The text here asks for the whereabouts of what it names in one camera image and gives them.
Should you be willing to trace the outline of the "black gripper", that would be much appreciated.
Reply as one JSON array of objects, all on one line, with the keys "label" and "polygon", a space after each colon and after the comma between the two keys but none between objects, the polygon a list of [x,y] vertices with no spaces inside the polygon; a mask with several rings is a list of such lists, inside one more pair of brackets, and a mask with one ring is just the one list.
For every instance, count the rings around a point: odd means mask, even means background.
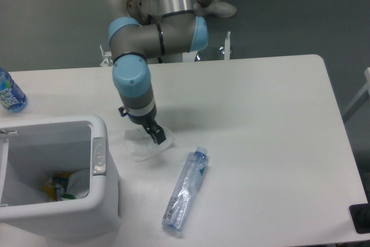
[{"label": "black gripper", "polygon": [[156,106],[142,116],[134,116],[129,113],[123,106],[118,108],[121,117],[127,116],[134,124],[143,126],[145,131],[151,136],[153,142],[157,145],[162,144],[167,138],[164,129],[157,124],[155,117],[157,114]]}]

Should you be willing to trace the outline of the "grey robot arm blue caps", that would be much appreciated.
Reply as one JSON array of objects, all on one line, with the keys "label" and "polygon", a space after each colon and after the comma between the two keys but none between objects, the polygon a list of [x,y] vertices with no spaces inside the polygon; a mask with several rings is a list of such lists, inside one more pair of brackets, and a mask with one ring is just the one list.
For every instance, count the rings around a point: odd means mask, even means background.
[{"label": "grey robot arm blue caps", "polygon": [[157,108],[147,59],[203,50],[208,45],[206,21],[195,15],[191,0],[159,3],[159,23],[141,25],[132,17],[119,17],[108,28],[113,83],[123,103],[119,112],[142,126],[158,145],[166,136],[155,121]]}]

